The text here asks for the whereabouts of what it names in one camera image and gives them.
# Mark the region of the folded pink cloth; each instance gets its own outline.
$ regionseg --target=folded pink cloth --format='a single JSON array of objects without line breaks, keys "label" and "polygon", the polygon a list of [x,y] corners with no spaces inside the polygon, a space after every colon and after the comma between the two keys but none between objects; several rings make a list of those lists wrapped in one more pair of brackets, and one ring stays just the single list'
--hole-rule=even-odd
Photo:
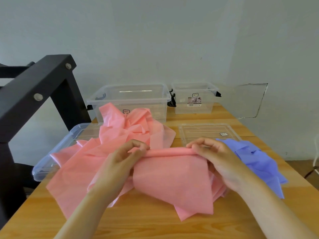
[{"label": "folded pink cloth", "polygon": [[181,220],[195,213],[213,214],[213,201],[223,195],[226,187],[209,171],[204,158],[190,148],[169,148],[176,133],[153,120],[149,109],[137,108],[123,114],[108,103],[100,111],[104,124],[99,138],[79,140],[51,154],[61,168],[47,189],[66,218],[94,186],[108,155],[130,139],[143,141],[151,149],[134,166],[133,177],[128,178],[119,196],[135,187],[173,204]]}]

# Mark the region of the white cord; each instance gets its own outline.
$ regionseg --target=white cord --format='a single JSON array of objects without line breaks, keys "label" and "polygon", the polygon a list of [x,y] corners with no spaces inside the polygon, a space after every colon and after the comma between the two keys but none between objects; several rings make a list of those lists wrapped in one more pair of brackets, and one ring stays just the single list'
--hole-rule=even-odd
[{"label": "white cord", "polygon": [[319,150],[318,150],[318,144],[317,144],[317,140],[319,141],[319,134],[317,134],[317,136],[315,136],[315,147],[316,147],[316,156],[315,156],[315,159],[314,159],[314,162],[312,164],[313,167],[316,166],[316,162],[317,162],[317,159],[319,157]]}]

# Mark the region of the brown floor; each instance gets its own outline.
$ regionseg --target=brown floor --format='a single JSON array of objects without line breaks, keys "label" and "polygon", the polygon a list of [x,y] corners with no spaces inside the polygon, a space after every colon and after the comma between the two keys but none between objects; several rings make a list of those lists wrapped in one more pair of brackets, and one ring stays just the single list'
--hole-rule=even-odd
[{"label": "brown floor", "polygon": [[[286,162],[303,177],[312,170],[313,160],[294,160]],[[319,190],[319,174],[313,172],[307,177],[307,181]]]}]

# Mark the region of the black metal frame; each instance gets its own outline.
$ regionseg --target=black metal frame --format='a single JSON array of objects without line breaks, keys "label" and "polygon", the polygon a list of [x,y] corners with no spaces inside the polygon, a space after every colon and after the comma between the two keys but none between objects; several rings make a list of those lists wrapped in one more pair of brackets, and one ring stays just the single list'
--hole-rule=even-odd
[{"label": "black metal frame", "polygon": [[69,54],[47,55],[25,67],[0,66],[0,78],[15,78],[0,89],[0,228],[26,200],[9,141],[49,97],[68,130],[91,122],[72,73],[75,67]]}]

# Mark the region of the silver bolt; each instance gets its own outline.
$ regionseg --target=silver bolt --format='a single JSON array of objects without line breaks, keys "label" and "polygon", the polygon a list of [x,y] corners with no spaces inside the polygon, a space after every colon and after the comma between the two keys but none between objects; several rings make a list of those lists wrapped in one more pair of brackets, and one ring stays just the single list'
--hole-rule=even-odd
[{"label": "silver bolt", "polygon": [[35,93],[33,98],[36,100],[36,101],[42,101],[43,100],[43,95],[39,94],[39,93]]},{"label": "silver bolt", "polygon": [[72,66],[69,63],[66,63],[65,66],[66,66],[67,69],[71,69],[72,68]]}]

